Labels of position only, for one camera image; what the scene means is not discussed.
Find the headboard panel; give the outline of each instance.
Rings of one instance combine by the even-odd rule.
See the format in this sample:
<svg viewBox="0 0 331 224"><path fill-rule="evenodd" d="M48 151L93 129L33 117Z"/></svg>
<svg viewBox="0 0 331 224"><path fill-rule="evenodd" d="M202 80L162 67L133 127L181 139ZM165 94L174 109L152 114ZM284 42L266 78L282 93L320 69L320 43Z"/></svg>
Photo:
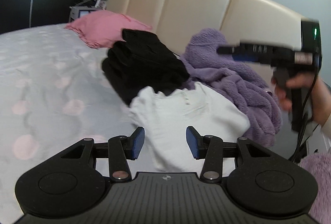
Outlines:
<svg viewBox="0 0 331 224"><path fill-rule="evenodd" d="M108 0L107 10L152 25L178 55L203 28L220 29L229 43L254 40L301 48L302 15L271 0ZM270 82L269 67L251 66Z"/></svg>

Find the polka dot bed sheet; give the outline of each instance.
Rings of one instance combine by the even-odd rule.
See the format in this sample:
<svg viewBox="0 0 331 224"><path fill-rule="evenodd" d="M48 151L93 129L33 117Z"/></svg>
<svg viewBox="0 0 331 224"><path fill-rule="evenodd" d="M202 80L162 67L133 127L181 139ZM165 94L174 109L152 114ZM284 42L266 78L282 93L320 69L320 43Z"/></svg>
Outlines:
<svg viewBox="0 0 331 224"><path fill-rule="evenodd" d="M75 142L96 143L130 135L134 126L101 70L106 49L92 49L64 24L0 35L0 223L22 211L14 195L17 179ZM136 171L154 172L145 146ZM97 170L109 175L108 161Z"/></svg>

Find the pink pillow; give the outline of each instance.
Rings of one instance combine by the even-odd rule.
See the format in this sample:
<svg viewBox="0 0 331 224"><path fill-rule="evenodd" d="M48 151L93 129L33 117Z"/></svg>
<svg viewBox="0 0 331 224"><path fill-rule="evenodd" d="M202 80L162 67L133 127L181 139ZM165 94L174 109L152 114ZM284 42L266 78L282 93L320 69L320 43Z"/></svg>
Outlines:
<svg viewBox="0 0 331 224"><path fill-rule="evenodd" d="M68 23L65 28L78 33L91 48L112 48L116 41L123 41L122 29L152 30L129 16L107 10L94 11Z"/></svg>

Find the folded black garment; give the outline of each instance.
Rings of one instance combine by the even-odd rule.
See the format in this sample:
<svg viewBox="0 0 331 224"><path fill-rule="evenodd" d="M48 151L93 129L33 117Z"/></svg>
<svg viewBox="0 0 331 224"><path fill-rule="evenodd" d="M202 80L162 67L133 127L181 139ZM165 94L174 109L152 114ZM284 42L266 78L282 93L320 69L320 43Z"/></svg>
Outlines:
<svg viewBox="0 0 331 224"><path fill-rule="evenodd" d="M122 36L125 42L118 41L109 49L102 70L126 104L146 86L168 95L188 79L183 62L157 35L124 29Z"/></svg>

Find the purple fuzzy fabric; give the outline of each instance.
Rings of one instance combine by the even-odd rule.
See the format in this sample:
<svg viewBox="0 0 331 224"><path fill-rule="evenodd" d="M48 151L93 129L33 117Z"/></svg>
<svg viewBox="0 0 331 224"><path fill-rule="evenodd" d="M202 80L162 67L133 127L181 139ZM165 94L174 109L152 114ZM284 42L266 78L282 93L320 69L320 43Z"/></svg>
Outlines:
<svg viewBox="0 0 331 224"><path fill-rule="evenodd" d="M300 167L310 172L318 184L317 197L309 215L321 224L331 223L331 154L315 153L301 160Z"/></svg>
<svg viewBox="0 0 331 224"><path fill-rule="evenodd" d="M219 46L226 45L224 35L216 29L194 35L180 58L190 74L184 87L194 89L194 82L200 81L225 96L249 118L251 127L244 136L272 146L282 125L277 98L265 92L268 85L249 66L234 61L231 55L216 53Z"/></svg>

